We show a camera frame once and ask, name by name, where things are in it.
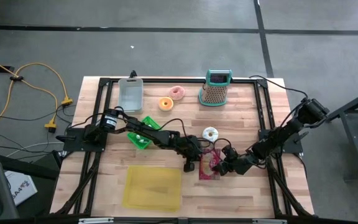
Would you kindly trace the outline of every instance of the donut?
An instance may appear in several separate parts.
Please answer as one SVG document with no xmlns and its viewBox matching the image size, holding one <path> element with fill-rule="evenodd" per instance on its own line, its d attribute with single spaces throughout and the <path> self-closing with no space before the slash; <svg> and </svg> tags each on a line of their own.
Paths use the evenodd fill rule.
<svg viewBox="0 0 358 224">
<path fill-rule="evenodd" d="M 169 90 L 168 96 L 173 100 L 180 100 L 185 96 L 185 92 L 182 86 L 174 86 Z"/>
<path fill-rule="evenodd" d="M 170 111 L 173 108 L 173 101 L 169 97 L 162 97 L 158 101 L 158 107 L 163 111 Z"/>
</svg>

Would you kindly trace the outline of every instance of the wooden table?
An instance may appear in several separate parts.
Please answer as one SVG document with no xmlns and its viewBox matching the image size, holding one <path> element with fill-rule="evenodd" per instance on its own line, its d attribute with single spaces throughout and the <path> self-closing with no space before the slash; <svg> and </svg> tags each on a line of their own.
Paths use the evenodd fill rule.
<svg viewBox="0 0 358 224">
<path fill-rule="evenodd" d="M 84 77 L 73 119 L 74 124 L 83 122 L 88 116 L 92 115 L 99 78 Z M 284 85 L 281 78 L 273 78 L 272 81 Z M 166 96 L 169 88 L 173 85 L 169 83 L 144 83 L 144 112 L 136 117 L 143 119 L 146 116 L 151 116 L 158 124 L 164 124 L 172 118 L 181 118 L 185 123 L 187 134 L 197 136 L 201 136 L 204 128 L 213 126 L 219 131 L 219 137 L 228 138 L 239 152 L 258 139 L 257 131 L 260 127 L 252 85 L 232 84 L 229 87 L 227 103 L 224 106 L 207 107 L 198 102 L 200 84 L 178 83 L 178 85 L 182 85 L 186 89 L 186 96 L 181 101 L 175 102 L 172 111 L 163 112 L 158 108 L 158 99 Z M 268 88 L 276 126 L 278 126 L 290 112 L 287 94 L 284 89 L 270 83 Z M 118 94 L 119 87 L 115 83 L 112 89 L 111 108 L 117 105 Z M 103 105 L 104 101 L 102 100 L 100 112 L 103 109 Z M 267 119 L 265 123 L 268 127 L 269 122 Z M 165 129 L 183 132 L 180 122 L 172 122 Z M 75 152 L 63 161 L 51 212 L 55 212 L 62 207 L 76 189 L 80 179 L 83 157 L 83 152 Z M 302 206 L 313 213 L 308 183 L 301 162 L 291 154 L 284 154 L 282 159 L 288 187 Z M 100 161 L 92 216 L 274 217 L 266 170 L 253 167 L 245 175 L 230 173 L 221 177 L 220 180 L 199 180 L 198 162 L 196 163 L 195 171 L 182 174 L 181 210 L 178 212 L 136 210 L 121 206 L 128 166 L 145 165 L 182 169 L 184 161 L 174 151 L 161 150 L 153 144 L 147 150 L 136 150 L 133 143 L 128 140 L 126 133 L 109 134 L 106 151 L 102 154 Z M 81 211 L 85 207 L 87 194 L 88 189 L 85 189 Z M 280 208 L 284 212 L 280 190 L 278 191 L 278 197 Z"/>
</svg>

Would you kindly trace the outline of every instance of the concrete floor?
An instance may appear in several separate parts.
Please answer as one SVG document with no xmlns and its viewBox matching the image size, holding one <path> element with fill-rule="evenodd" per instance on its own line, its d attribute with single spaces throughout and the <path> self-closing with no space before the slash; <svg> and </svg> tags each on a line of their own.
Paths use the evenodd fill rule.
<svg viewBox="0 0 358 224">
<path fill-rule="evenodd" d="M 358 1 L 260 0 L 260 6 L 266 29 L 358 30 Z M 0 0 L 0 24 L 258 28 L 252 0 L 67 0 L 55 4 Z M 286 86 L 306 91 L 331 111 L 358 95 L 358 35 L 267 35 L 267 44 L 274 77 L 284 78 Z M 0 30 L 0 63 L 17 68 L 29 62 L 43 62 L 59 71 L 75 101 L 85 75 L 128 75 L 136 70 L 142 76 L 202 76 L 207 69 L 217 68 L 232 69 L 235 77 L 266 76 L 259 34 Z M 33 67 L 22 74 L 63 98 L 53 73 Z M 8 86 L 8 76 L 0 74 L 0 111 Z M 301 100 L 297 93 L 288 92 L 288 97 L 292 107 Z M 51 97 L 18 83 L 6 116 L 36 118 L 52 111 Z M 42 126 L 47 122 L 48 118 L 3 119 L 0 133 L 23 146 L 45 142 Z M 65 126 L 58 120 L 58 127 Z M 349 161 L 352 149 L 342 124 L 324 124 L 302 143 L 315 213 L 358 221 L 358 182 L 342 180 L 355 163 Z M 1 145 L 15 146 L 0 138 Z M 54 144 L 48 149 L 61 148 Z M 12 152 L 0 149 L 5 156 Z M 18 152 L 11 157 L 28 155 Z"/>
</svg>

